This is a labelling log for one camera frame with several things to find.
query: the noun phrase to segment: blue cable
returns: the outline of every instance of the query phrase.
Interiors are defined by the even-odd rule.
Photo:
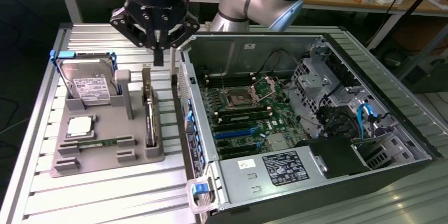
[[[357,108],[357,123],[361,130],[361,139],[364,139],[364,127],[363,127],[363,108],[367,108],[368,115],[376,116],[373,107],[368,103],[363,103]]]

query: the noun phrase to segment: floor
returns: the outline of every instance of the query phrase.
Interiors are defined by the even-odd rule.
[[[111,11],[123,5],[123,0],[77,2],[85,23],[107,23]],[[217,4],[195,4],[193,9],[200,13],[200,22],[204,23],[213,19]],[[369,14],[363,19],[355,13],[307,10],[293,24],[344,26],[360,41],[365,41],[381,20],[381,14]],[[64,22],[69,22],[69,16],[63,0],[0,0],[0,79],[4,83],[0,89],[0,202],[27,129],[24,120],[29,118],[33,109],[48,52],[59,24]],[[16,123],[20,124],[1,132]]]

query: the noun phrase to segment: aluminum profile table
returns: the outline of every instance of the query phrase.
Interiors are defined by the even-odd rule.
[[[360,43],[337,27],[295,27],[289,31],[327,32],[356,51]],[[129,89],[140,89],[141,64],[152,62],[109,25],[75,25],[61,29],[55,50],[100,52],[113,49],[120,69],[132,71]],[[185,194],[185,166],[180,148],[169,57],[152,69],[153,88],[161,99],[165,160],[159,163],[51,178],[52,153],[64,106],[65,87],[52,65],[40,87],[23,147],[13,169],[0,223],[195,223]],[[448,143],[435,142],[443,155]],[[448,223],[448,163],[440,161],[379,192],[311,210],[272,223]]]

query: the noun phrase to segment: table leg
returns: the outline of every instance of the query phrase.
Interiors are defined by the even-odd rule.
[[[403,14],[392,14],[391,18],[387,20],[384,26],[381,27],[380,31],[375,35],[369,45],[367,46],[367,49],[371,50],[375,48],[381,40],[384,39],[385,35],[389,33],[393,25],[397,23],[399,19],[401,18]]]
[[[76,0],[64,0],[64,1],[72,23],[83,23],[83,16],[77,7]]]

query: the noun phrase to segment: hard drive label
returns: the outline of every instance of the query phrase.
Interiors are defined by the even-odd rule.
[[[264,156],[263,161],[275,186],[309,179],[296,151]]]
[[[73,79],[80,98],[85,102],[109,100],[105,78]]]

